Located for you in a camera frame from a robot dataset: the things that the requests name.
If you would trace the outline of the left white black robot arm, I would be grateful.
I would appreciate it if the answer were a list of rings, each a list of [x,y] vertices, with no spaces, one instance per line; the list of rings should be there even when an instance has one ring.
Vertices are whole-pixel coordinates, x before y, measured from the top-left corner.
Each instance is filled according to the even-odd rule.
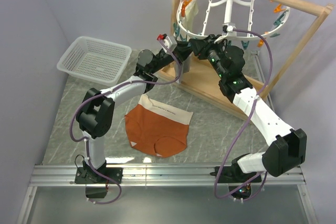
[[[177,42],[174,49],[166,52],[162,48],[157,54],[148,49],[138,54],[134,74],[126,81],[105,90],[91,88],[76,111],[73,122],[78,122],[82,130],[82,141],[85,142],[86,157],[80,177],[91,184],[104,183],[108,180],[107,162],[104,156],[103,137],[110,130],[112,117],[116,107],[124,102],[150,91],[158,84],[155,73],[169,64],[176,62],[179,78],[182,74],[182,63],[192,50],[185,41]]]

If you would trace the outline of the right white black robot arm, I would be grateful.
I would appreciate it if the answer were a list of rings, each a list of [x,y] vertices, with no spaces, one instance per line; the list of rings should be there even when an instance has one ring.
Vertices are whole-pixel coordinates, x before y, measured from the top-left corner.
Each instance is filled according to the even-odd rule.
[[[307,135],[284,122],[258,95],[243,75],[244,51],[227,42],[216,42],[217,36],[190,39],[194,55],[208,60],[218,74],[222,94],[241,109],[260,131],[268,148],[265,152],[244,154],[226,170],[233,180],[243,182],[251,174],[268,172],[278,177],[301,165],[306,159]]]

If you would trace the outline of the white oval clip hanger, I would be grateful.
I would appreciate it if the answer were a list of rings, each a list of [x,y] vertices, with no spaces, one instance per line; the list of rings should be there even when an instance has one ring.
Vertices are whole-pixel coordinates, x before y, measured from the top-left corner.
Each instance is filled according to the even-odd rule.
[[[206,9],[205,19],[203,21],[203,28],[202,31],[198,34],[194,33],[193,31],[186,30],[182,25],[182,17],[185,16],[185,8],[186,6],[191,2],[192,0],[180,0],[177,11],[176,11],[176,21],[173,23],[174,28],[174,35],[177,37],[180,37],[181,40],[186,40],[188,38],[197,38],[197,39],[203,39],[206,37],[206,27],[209,19],[209,13],[212,8],[225,5],[225,13],[224,13],[224,21],[223,25],[234,25],[232,23],[232,10],[234,4],[237,4],[239,6],[244,6],[249,8],[249,17],[248,17],[248,27],[247,27],[247,35],[246,36],[236,36],[236,37],[230,37],[235,38],[237,40],[241,40],[242,42],[248,42],[252,40],[256,40],[258,37],[251,34],[251,29],[253,26],[253,15],[254,15],[254,4],[255,0],[250,1],[242,1],[242,0],[220,0],[220,1],[213,1],[208,0],[208,7]]]

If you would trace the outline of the orange underwear with beige waistband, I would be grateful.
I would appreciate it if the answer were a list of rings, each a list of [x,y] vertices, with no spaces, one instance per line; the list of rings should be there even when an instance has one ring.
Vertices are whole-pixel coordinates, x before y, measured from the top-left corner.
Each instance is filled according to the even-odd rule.
[[[167,158],[187,148],[193,113],[141,95],[124,116],[130,146],[142,153]]]

